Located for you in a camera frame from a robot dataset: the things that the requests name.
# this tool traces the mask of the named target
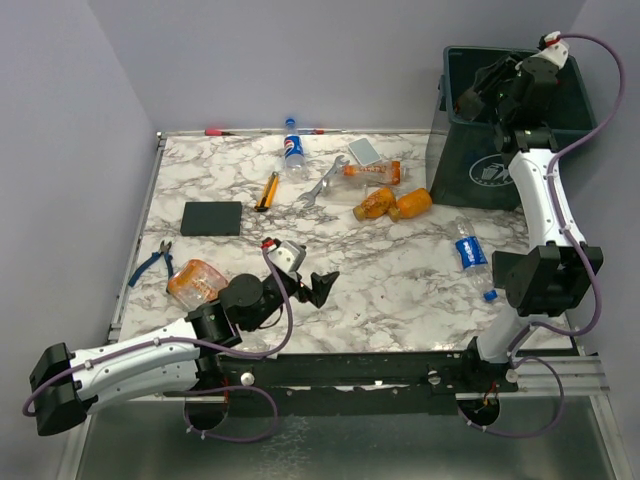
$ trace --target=marble tabletop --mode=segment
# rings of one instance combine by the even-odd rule
[[[264,184],[282,166],[282,136],[169,137],[160,166],[138,263],[173,240],[171,253],[179,268],[199,258],[227,277],[268,275],[260,252],[267,236],[307,246],[300,273],[340,271],[327,303],[317,310],[292,302],[295,329],[285,353],[398,352],[463,349],[487,328],[504,305],[503,295],[489,304],[461,271],[453,247],[456,217],[466,216],[488,258],[496,250],[526,253],[527,230],[520,212],[459,209],[435,205],[411,220],[394,224],[388,217],[359,223],[352,203],[318,197],[304,210],[297,197],[311,189],[347,143],[362,135],[303,137],[311,179],[293,183],[281,177],[271,210],[253,210]],[[433,178],[439,155],[427,158],[428,136],[367,135],[384,159],[400,160],[409,173],[402,195]],[[243,204],[238,237],[182,237],[180,222],[186,201]],[[157,262],[130,290],[120,340],[162,327],[186,312],[165,293],[167,277]],[[273,347],[284,336],[286,321],[276,327],[243,333],[240,349]],[[567,348],[567,339],[536,332],[525,348]]]

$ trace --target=dark green bin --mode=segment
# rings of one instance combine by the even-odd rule
[[[430,189],[435,203],[490,210],[513,210],[520,205],[513,179],[494,147],[489,123],[463,120],[453,107],[456,99],[473,84],[479,68],[491,65],[511,51],[480,47],[445,48],[444,75],[440,79],[438,109],[432,125],[434,131],[447,132]],[[522,50],[518,53],[529,56],[536,51]],[[559,147],[563,148],[589,133],[596,123],[578,64],[572,56],[558,73],[558,82],[546,120]],[[427,158],[433,156],[441,145],[442,138],[431,135]]]

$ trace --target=blue bottle cap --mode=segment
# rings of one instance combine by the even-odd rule
[[[496,292],[495,290],[491,290],[490,292],[485,293],[483,296],[487,302],[493,302],[496,298],[498,298],[498,292]]]

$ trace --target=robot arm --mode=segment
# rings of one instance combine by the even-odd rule
[[[287,296],[310,302],[317,308],[325,303],[338,272],[324,276],[313,273],[310,289],[297,273],[306,256],[303,247],[294,242],[268,239],[263,248]],[[210,358],[219,352],[200,348],[197,342],[213,343],[230,353],[228,349],[242,341],[240,330],[256,330],[281,308],[284,303],[281,292],[273,274],[263,281],[242,274],[220,291],[217,300],[153,332],[75,352],[70,352],[64,343],[52,345],[29,377],[32,391],[61,372],[75,371],[34,398],[38,434],[63,432],[82,423],[89,414],[132,398],[183,392],[197,389],[200,382],[215,382],[220,374]],[[103,360],[94,364],[98,358]]]
[[[571,230],[595,272],[603,262],[600,248],[586,245],[573,219],[553,161],[559,149],[544,123],[556,74],[568,58],[568,46],[558,35],[543,37],[541,52],[535,55],[522,59],[512,53],[480,69],[474,85],[457,102],[459,114],[468,120],[488,111],[496,147],[514,179],[529,228],[529,254],[512,268],[502,268],[508,270],[509,305],[474,346],[480,360],[489,363],[507,363],[533,333],[533,325],[548,324],[550,317],[582,300],[590,283],[565,230]],[[504,261],[500,253],[494,254],[494,270]]]

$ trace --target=metal floor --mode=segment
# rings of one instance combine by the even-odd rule
[[[505,399],[496,427],[531,431],[555,401]],[[241,436],[267,419],[229,419]],[[287,417],[268,441],[237,445],[187,435],[182,403],[128,402],[94,416],[78,479],[146,480],[608,480],[614,475],[588,398],[568,399],[560,426],[533,440],[507,440],[459,417]]]

